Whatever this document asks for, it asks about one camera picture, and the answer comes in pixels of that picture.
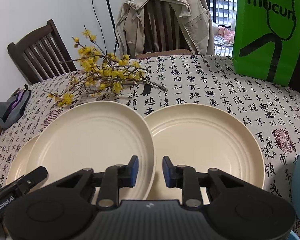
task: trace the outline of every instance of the tablecloth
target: tablecloth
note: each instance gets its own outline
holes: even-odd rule
[[[144,85],[126,88],[120,95],[104,93],[99,98],[84,94],[71,106],[92,100],[114,100],[142,116],[174,104],[205,104],[222,109],[239,119],[256,137],[265,161],[265,187],[291,201],[291,176],[300,154],[300,93],[266,81],[238,75],[229,57],[168,56],[140,59],[151,72],[147,77],[167,92]],[[69,108],[53,107],[43,90],[66,88],[71,74],[30,86],[32,95],[25,114],[0,136],[0,189],[20,148]],[[294,230],[300,235],[300,222]]]

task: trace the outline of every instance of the light stand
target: light stand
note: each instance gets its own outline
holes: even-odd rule
[[[107,5],[108,5],[108,10],[109,10],[109,14],[110,14],[110,18],[111,18],[111,22],[112,22],[112,26],[113,26],[113,32],[114,32],[114,36],[115,36],[115,46],[114,46],[114,54],[115,54],[115,52],[117,50],[117,46],[119,46],[119,42],[118,42],[117,34],[115,33],[115,24],[114,24],[113,15],[112,15],[109,0],[106,0],[106,2],[107,2]]]

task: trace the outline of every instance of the white plate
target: white plate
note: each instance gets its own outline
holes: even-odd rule
[[[146,199],[149,194],[156,164],[153,138],[144,119],[131,108],[111,101],[90,102],[65,112],[42,132],[26,172],[46,167],[45,186],[83,168],[101,172],[128,164],[133,155],[139,157],[136,186],[121,189],[120,199]]]
[[[28,158],[30,156],[31,149],[38,137],[39,135],[33,137],[19,150],[13,162],[11,163],[6,185],[10,184],[11,182],[14,182],[16,179],[26,174]]]
[[[200,104],[182,104],[159,109],[145,118],[154,137],[156,174],[148,199],[179,199],[181,189],[168,189],[162,173],[162,158],[184,164],[198,172],[221,169],[262,188],[264,160],[252,133],[227,112]],[[209,203],[205,188],[203,201]]]

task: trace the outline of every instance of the plate rim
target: plate rim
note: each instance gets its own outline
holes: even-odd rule
[[[29,141],[27,141],[27,142],[20,148],[20,150],[17,152],[17,155],[16,155],[15,159],[17,158],[18,153],[20,153],[28,143],[30,143],[30,142],[33,141],[34,139],[35,139],[35,141],[37,141],[37,139],[39,138],[39,136],[40,136],[40,134],[37,134],[36,136],[32,137]],[[6,185],[8,185],[8,184],[14,182],[16,179],[18,179],[18,178],[16,178],[16,179],[14,179],[13,181],[10,181],[10,182],[8,183],[9,175],[12,174],[12,173],[11,173],[11,167],[12,167],[13,163],[15,162],[15,159],[12,161],[12,163],[11,163],[11,165],[10,165],[10,168],[9,168],[9,171],[8,171],[8,174],[7,174]]]
[[[151,113],[148,114],[147,116],[145,116],[144,119],[145,119],[145,121],[147,121],[147,119],[148,119],[149,116],[154,115],[155,113],[157,113],[157,112],[159,112],[159,111],[161,111],[161,110],[163,110],[163,109],[168,109],[168,108],[177,107],[177,106],[192,106],[192,107],[194,107],[194,106],[204,106],[204,107],[209,107],[209,108],[211,108],[211,109],[213,109],[213,110],[221,111],[221,112],[223,112],[223,113],[229,115],[230,117],[234,118],[237,122],[240,123],[240,125],[241,125],[242,127],[244,127],[244,128],[250,133],[250,135],[252,136],[252,138],[254,139],[254,141],[257,143],[257,145],[258,145],[258,152],[260,153],[260,156],[261,156],[261,159],[262,159],[262,163],[263,163],[263,167],[265,166],[265,160],[264,160],[264,158],[263,158],[263,154],[262,154],[262,152],[261,152],[260,145],[259,145],[257,139],[255,138],[255,136],[253,135],[253,133],[252,133],[252,132],[251,132],[251,131],[250,131],[250,130],[249,130],[249,129],[248,129],[248,128],[247,128],[247,127],[246,127],[246,126],[245,126],[238,118],[236,118],[235,116],[232,116],[231,114],[229,114],[229,113],[226,112],[225,110],[219,109],[219,108],[214,107],[214,106],[208,106],[208,105],[205,105],[205,104],[193,104],[193,103],[175,104],[175,105],[165,106],[165,107],[159,108],[159,109],[157,109],[157,110],[151,112]],[[263,172],[262,189],[264,189],[264,187],[265,187],[265,180],[266,180],[266,175],[265,175],[265,173]]]
[[[61,113],[55,120],[53,120],[41,133],[40,135],[38,136],[36,142],[34,143],[32,149],[35,147],[35,145],[37,144],[38,140],[40,139],[40,136],[48,129],[48,127],[53,124],[56,120],[58,120],[60,117],[62,117],[63,115],[65,115],[66,113],[68,113],[69,111],[73,111],[74,109],[76,108],[79,108],[79,107],[82,107],[84,105],[88,105],[88,104],[113,104],[113,105],[121,105],[121,106],[124,106],[126,109],[128,109],[129,111],[132,111],[134,114],[137,114],[137,116],[140,118],[140,120],[146,125],[146,127],[148,128],[148,131],[149,131],[149,134],[151,136],[151,140],[152,140],[152,145],[153,145],[153,153],[154,153],[154,165],[153,165],[153,168],[152,168],[152,174],[151,174],[151,178],[150,178],[150,183],[147,187],[147,190],[145,191],[145,195],[143,196],[143,200],[145,200],[149,193],[150,193],[150,190],[152,188],[152,185],[153,185],[153,182],[154,182],[154,176],[155,176],[155,171],[156,171],[156,164],[157,164],[157,156],[156,156],[156,152],[155,152],[155,148],[154,148],[154,143],[153,143],[153,135],[152,135],[152,132],[150,130],[150,127],[149,125],[147,124],[146,120],[141,116],[141,114],[139,114],[137,111],[135,111],[134,109],[132,109],[131,107],[129,106],[126,106],[122,103],[119,103],[119,102],[116,102],[116,101],[109,101],[109,100],[99,100],[99,101],[92,101],[92,102],[87,102],[87,103],[83,103],[83,104],[79,104],[71,109],[68,109],[67,111],[64,111],[63,113]]]

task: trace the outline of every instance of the white wall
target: white wall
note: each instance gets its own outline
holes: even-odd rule
[[[122,0],[110,0],[116,21]],[[114,50],[115,37],[106,0],[94,0],[108,51]],[[0,101],[6,101],[23,78],[7,53],[11,42],[18,42],[32,30],[53,19],[70,56],[78,56],[71,36],[80,36],[83,25],[97,35],[98,44],[104,49],[99,24],[91,0],[0,0]]]

